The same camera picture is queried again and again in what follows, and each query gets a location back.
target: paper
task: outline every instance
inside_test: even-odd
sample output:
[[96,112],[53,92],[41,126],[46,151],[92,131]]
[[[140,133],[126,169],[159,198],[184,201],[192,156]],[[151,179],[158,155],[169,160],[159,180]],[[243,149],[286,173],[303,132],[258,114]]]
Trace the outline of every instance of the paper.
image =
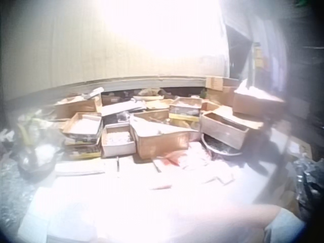
[[18,229],[18,240],[26,243],[46,243],[47,227],[53,212],[51,202],[51,189],[40,187]]
[[296,143],[296,142],[294,142],[294,141],[290,141],[289,151],[290,151],[290,153],[300,153],[300,146],[299,146],[299,144]]
[[77,120],[72,126],[69,133],[74,134],[97,134],[99,130],[100,122],[88,118],[82,118]]

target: table surface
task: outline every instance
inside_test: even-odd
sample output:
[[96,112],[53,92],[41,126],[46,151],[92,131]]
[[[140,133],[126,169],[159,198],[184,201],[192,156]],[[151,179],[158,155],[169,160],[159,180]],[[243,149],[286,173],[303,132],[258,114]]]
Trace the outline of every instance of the table surface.
[[[254,203],[269,185],[269,182],[271,181],[271,178],[273,178],[276,170],[278,170],[278,168],[280,168],[281,166],[284,166],[282,162],[282,154],[284,153],[288,138],[289,137],[287,135],[278,132],[275,129],[272,129],[270,140],[266,142],[266,144],[262,147],[257,160],[236,162],[237,165],[241,166],[241,173],[235,181],[228,185],[223,185],[218,180],[215,180],[199,187],[191,188],[190,193],[192,195],[201,195],[202,193],[213,194],[219,198],[225,198],[226,200],[238,203]],[[133,166],[129,170],[129,168],[123,166],[123,164],[128,163],[129,160],[132,160],[132,156],[119,158],[119,174],[121,175],[121,177],[124,177],[123,174],[127,175],[130,173],[132,175],[131,178],[133,178],[133,176],[140,176],[142,173],[145,173],[145,171],[149,172],[151,170],[155,170],[153,163],[133,164]],[[10,161],[10,159],[8,159],[5,163],[11,164],[12,167],[7,169],[7,173],[8,171],[15,171],[12,173],[12,175],[8,175],[7,179],[11,180],[11,184],[13,185],[15,183],[13,183],[12,181],[18,180],[21,185],[21,178],[16,175],[16,169],[13,169],[14,161]],[[7,216],[8,219],[5,219],[7,221],[9,220],[13,222],[11,225],[9,225],[11,227],[9,233],[12,234],[17,232],[17,226],[19,225],[17,224],[17,222],[20,222],[20,220],[24,216],[24,213],[29,206],[30,199],[34,195],[36,188],[39,186],[51,187],[53,185],[53,182],[55,181],[55,178],[56,175],[55,172],[53,172],[40,183],[37,183],[36,185],[29,185],[28,183],[26,183],[26,186],[20,186],[19,190],[13,189],[12,187],[9,188],[8,183],[2,183],[2,198],[6,198],[6,200],[2,203],[2,212],[4,211],[4,209],[8,210],[8,204],[11,205],[10,212],[8,212]],[[22,203],[18,200],[13,204],[11,200],[17,200],[17,195],[21,195],[22,190],[25,190],[23,194],[28,199],[23,200]],[[156,196],[156,198],[168,198],[168,194],[170,193],[174,193],[172,192],[172,189],[158,190],[154,192],[154,196]]]

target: clutter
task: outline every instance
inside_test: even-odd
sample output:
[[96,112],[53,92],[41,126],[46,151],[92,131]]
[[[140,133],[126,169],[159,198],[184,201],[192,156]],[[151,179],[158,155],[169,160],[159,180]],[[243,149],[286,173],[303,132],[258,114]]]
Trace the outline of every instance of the clutter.
[[82,95],[65,98],[57,102],[54,108],[58,119],[72,118],[77,112],[101,112],[101,94],[98,94],[88,100]]
[[280,117],[284,112],[284,100],[255,87],[246,87],[247,80],[234,92],[233,112],[263,118]]
[[102,106],[112,105],[120,101],[119,96],[115,96],[114,93],[109,93],[108,95],[101,95]]
[[100,87],[100,88],[97,88],[97,89],[92,90],[90,93],[88,93],[88,94],[86,94],[86,95],[83,95],[83,97],[84,97],[86,100],[89,100],[89,99],[91,99],[92,97],[95,97],[96,95],[101,94],[103,91],[104,91],[103,87]]
[[160,90],[161,90],[160,88],[142,89],[137,95],[138,96],[158,96]]
[[154,100],[146,102],[148,110],[168,109],[173,99]]
[[189,146],[189,133],[183,128],[151,123],[138,117],[131,117],[130,124],[137,153],[142,159],[155,158]]
[[151,100],[162,100],[164,99],[164,96],[159,95],[160,88],[149,88],[149,89],[142,89],[137,96],[133,96],[135,100],[145,100],[145,101],[151,101]]
[[112,114],[117,114],[123,111],[134,111],[134,110],[141,110],[146,109],[146,106],[141,101],[136,100],[130,100],[127,102],[112,104],[112,105],[106,105],[102,108],[102,116],[108,116]]
[[121,112],[121,113],[118,113],[118,114],[116,115],[116,117],[117,117],[117,121],[118,121],[119,123],[126,123],[126,122],[128,122],[129,119],[130,119],[130,114],[129,114],[128,111],[123,111],[123,112]]
[[106,125],[102,131],[101,144],[104,157],[136,153],[129,123]]
[[201,98],[175,99],[169,108],[169,118],[198,122],[203,100]]
[[215,109],[213,113],[247,128],[259,130],[263,127],[263,122],[259,118],[242,114],[233,114],[233,110],[229,106],[222,105]]
[[206,77],[206,98],[212,102],[232,106],[234,91],[239,86],[239,81],[224,77]]
[[324,195],[324,159],[315,162],[301,158],[293,163],[297,173],[297,200],[301,218],[307,221]]
[[162,123],[194,130],[188,131],[190,134],[189,141],[198,141],[200,139],[200,123],[187,120],[170,119],[169,110],[139,112],[135,113],[134,116],[145,119],[149,122]]
[[133,96],[135,100],[138,101],[152,101],[152,100],[163,100],[164,96],[158,95],[158,96]]
[[40,181],[53,169],[59,147],[41,144],[37,147],[22,146],[16,154],[20,175],[30,181]]
[[70,159],[96,158],[101,156],[100,137],[94,144],[75,144],[64,147],[65,155]]
[[232,148],[231,146],[228,146],[227,144],[218,141],[217,139],[207,134],[202,134],[201,140],[207,149],[209,149],[210,151],[216,154],[225,155],[225,156],[238,156],[242,154],[240,150]]
[[78,112],[66,123],[63,134],[78,141],[96,143],[101,131],[100,113]]
[[201,116],[201,131],[235,149],[241,149],[249,129],[208,111]]

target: beige wall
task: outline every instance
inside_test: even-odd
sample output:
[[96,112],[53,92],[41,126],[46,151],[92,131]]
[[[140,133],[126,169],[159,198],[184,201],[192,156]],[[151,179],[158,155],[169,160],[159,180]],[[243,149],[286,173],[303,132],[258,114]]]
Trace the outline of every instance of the beige wall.
[[3,39],[5,99],[112,77],[229,75],[215,0],[24,0]]

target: plastic bag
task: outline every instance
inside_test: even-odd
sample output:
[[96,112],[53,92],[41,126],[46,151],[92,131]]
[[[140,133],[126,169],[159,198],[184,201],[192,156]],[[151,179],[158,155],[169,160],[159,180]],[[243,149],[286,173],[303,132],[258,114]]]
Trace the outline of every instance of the plastic bag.
[[315,162],[301,158],[294,162],[297,173],[297,200],[301,217],[307,220],[324,195],[324,159]]

